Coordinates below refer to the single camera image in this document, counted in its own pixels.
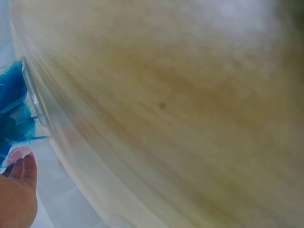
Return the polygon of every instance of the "wooden surface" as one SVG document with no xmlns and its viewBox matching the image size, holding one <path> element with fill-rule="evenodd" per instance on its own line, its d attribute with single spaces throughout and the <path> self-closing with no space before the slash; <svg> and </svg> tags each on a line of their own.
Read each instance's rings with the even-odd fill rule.
<svg viewBox="0 0 304 228">
<path fill-rule="evenodd" d="M 56 152 L 111 226 L 304 226 L 301 1 L 11 0 Z"/>
</svg>

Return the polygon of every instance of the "pink object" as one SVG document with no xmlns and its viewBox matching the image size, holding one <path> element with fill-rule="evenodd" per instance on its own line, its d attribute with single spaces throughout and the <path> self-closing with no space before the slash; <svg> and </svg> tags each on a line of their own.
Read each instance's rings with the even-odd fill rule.
<svg viewBox="0 0 304 228">
<path fill-rule="evenodd" d="M 11 165 L 24 155 L 31 153 L 31 149 L 27 146 L 18 147 L 12 150 L 8 156 L 7 164 Z"/>
</svg>

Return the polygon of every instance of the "white floor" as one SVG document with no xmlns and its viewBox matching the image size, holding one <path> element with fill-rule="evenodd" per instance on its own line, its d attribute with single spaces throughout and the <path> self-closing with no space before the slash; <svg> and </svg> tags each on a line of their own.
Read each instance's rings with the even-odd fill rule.
<svg viewBox="0 0 304 228">
<path fill-rule="evenodd" d="M 0 0 L 0 68 L 14 61 L 8 0 Z M 34 151 L 38 214 L 32 228 L 105 228 L 47 143 Z"/>
</svg>

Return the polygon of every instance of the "blue object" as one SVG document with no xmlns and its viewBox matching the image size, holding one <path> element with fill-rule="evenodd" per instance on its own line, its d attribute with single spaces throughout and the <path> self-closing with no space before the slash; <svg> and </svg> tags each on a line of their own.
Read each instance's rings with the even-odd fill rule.
<svg viewBox="0 0 304 228">
<path fill-rule="evenodd" d="M 35 135 L 35 117 L 26 104 L 28 90 L 22 75 L 22 62 L 15 61 L 0 75 L 0 167 L 11 147 Z"/>
</svg>

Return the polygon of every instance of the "white tile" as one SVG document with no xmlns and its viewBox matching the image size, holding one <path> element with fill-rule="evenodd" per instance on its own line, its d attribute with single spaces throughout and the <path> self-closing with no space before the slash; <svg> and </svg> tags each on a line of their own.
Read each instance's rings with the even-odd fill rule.
<svg viewBox="0 0 304 228">
<path fill-rule="evenodd" d="M 38 171 L 44 169 L 50 164 L 59 163 L 58 157 L 56 156 L 53 148 L 49 143 L 46 143 L 33 152 L 35 155 Z"/>
<path fill-rule="evenodd" d="M 77 188 L 47 211 L 56 228 L 93 228 L 98 224 L 103 225 L 100 217 Z"/>
<path fill-rule="evenodd" d="M 37 191 L 46 209 L 73 188 L 74 182 L 59 161 L 38 170 Z"/>
</svg>

